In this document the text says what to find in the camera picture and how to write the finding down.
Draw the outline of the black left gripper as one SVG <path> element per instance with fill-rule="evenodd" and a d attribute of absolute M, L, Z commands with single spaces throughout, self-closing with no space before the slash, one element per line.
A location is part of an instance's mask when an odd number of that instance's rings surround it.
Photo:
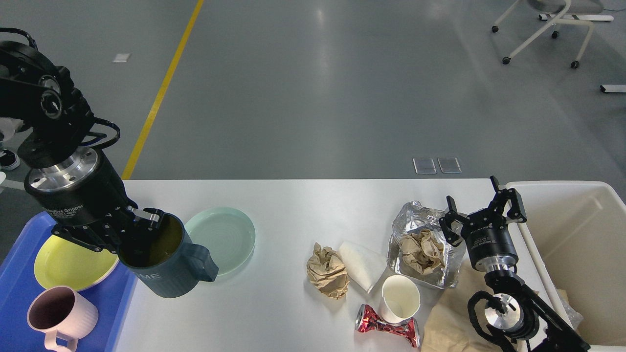
<path fill-rule="evenodd" d="M 120 245 L 147 245 L 165 212 L 136 209 L 121 178 L 99 149 L 80 147 L 63 169 L 30 170 L 24 187 L 57 222 L 51 233 L 94 252 L 118 254 Z"/>

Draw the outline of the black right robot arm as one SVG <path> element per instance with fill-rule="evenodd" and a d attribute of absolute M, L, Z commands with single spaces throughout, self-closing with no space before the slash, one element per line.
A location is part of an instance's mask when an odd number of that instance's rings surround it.
<path fill-rule="evenodd" d="M 513 352 L 518 341 L 530 351 L 543 319 L 546 337 L 536 352 L 587 352 L 590 345 L 516 273 L 518 254 L 508 225 L 527 221 L 523 201 L 515 189 L 502 189 L 494 176 L 490 180 L 495 194 L 485 209 L 463 215 L 447 196 L 448 210 L 439 220 L 446 241 L 454 247 L 465 243 L 472 268 L 484 273 L 492 289 L 469 299 L 472 327 L 504 352 Z"/>

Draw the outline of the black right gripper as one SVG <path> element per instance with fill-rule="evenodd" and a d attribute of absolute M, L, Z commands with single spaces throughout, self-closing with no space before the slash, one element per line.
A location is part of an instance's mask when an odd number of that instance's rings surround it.
<path fill-rule="evenodd" d="M 448 211 L 439 219 L 447 243 L 459 246 L 465 239 L 471 266 L 481 272 L 493 270 L 489 268 L 492 264 L 507 267 L 517 264 L 518 254 L 507 224 L 527 221 L 521 194 L 516 189 L 501 189 L 494 176 L 491 176 L 490 180 L 495 194 L 489 204 L 489 210 L 469 214 L 465 223 L 465 215 L 457 212 L 454 198 L 447 196 Z M 452 229 L 454 222 L 461 224 L 463 239 Z"/>

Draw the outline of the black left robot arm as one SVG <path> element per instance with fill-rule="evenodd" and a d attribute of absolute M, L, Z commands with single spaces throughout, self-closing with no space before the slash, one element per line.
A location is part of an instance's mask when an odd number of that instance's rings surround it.
<path fill-rule="evenodd" d="M 119 127 L 98 118 L 74 85 L 69 69 L 54 65 L 27 43 L 1 42 L 1 116 L 32 132 L 17 154 L 29 166 L 30 194 L 56 221 L 53 235 L 86 249 L 141 254 L 155 240 L 163 221 L 159 209 L 140 209 L 104 149 L 120 138 Z"/>

